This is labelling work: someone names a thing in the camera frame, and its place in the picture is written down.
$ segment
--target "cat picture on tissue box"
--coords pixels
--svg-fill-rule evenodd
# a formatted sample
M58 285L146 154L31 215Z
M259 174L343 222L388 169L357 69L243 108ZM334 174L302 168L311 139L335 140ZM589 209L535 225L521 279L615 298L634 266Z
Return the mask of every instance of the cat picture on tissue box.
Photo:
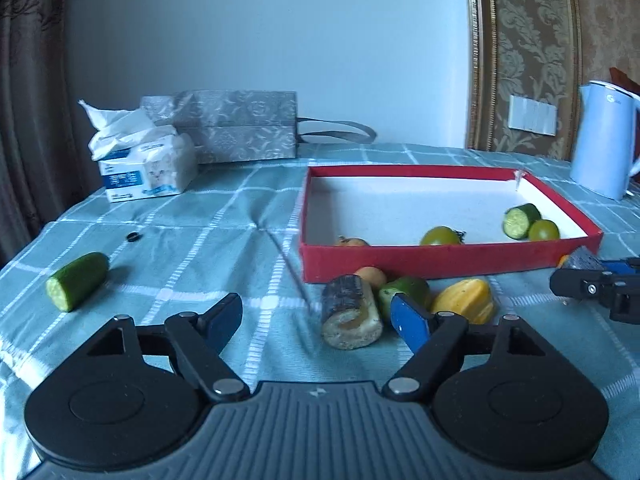
M196 176L195 147L187 134L155 126L143 110L80 104L98 130L89 149L110 202L179 194Z

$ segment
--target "kettle handle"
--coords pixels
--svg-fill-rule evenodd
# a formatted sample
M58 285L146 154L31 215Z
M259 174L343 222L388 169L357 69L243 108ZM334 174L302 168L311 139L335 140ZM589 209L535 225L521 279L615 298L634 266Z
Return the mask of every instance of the kettle handle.
M636 99L636 110L640 112L640 97L634 96L634 98ZM637 114L636 114L636 120L634 121L634 124L636 125L636 129L634 130L633 135L635 135L636 132L638 131L638 115ZM640 156L632 164L631 171L629 171L629 178L636 176L638 173L640 173Z

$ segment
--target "red box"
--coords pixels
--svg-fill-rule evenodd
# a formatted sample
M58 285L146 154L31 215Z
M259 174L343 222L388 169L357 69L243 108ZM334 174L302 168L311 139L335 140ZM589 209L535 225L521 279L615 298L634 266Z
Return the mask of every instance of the red box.
M361 267L393 278L454 278L555 267L579 246L598 251L602 231L576 206L528 173L471 166L310 167L302 210L303 279L326 283ZM556 222L561 239L511 240L502 217L534 203ZM466 232L458 246L420 246L437 225ZM338 236L368 247L334 246Z

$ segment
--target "blue checkered tablecloth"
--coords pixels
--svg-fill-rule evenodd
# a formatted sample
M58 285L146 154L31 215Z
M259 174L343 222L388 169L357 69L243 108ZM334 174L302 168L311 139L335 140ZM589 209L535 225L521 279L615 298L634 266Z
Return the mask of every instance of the blue checkered tablecloth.
M182 195L109 204L104 190L48 224L0 270L0 478L38 459L22 423L29 393L111 316L159 323L203 312L228 292L244 319L223 358L252 388L259 380L387 380L411 352L391 333L356 351L319 336L321 286L300 279L301 189L309 164L456 164L526 168L606 232L600 256L640 253L640 189L613 202L569 180L566 162L428 146L306 144L299 158L202 166ZM126 235L142 234L135 243ZM44 281L82 254L110 256L107 283L78 311L60 314ZM594 303L563 305L550 269L488 279L500 314L523 316L599 387L610 409L595 462L615 479L640 478L640 326L611 322ZM433 282L435 290L451 280ZM166 366L157 358L154 364Z

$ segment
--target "electric kettle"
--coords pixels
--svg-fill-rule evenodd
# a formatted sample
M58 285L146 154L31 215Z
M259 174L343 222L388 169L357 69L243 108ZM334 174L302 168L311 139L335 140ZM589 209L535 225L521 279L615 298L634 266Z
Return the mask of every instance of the electric kettle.
M629 179L640 171L640 158L634 163L640 96L603 81L589 81L580 93L582 122L570 176L581 186L620 200Z

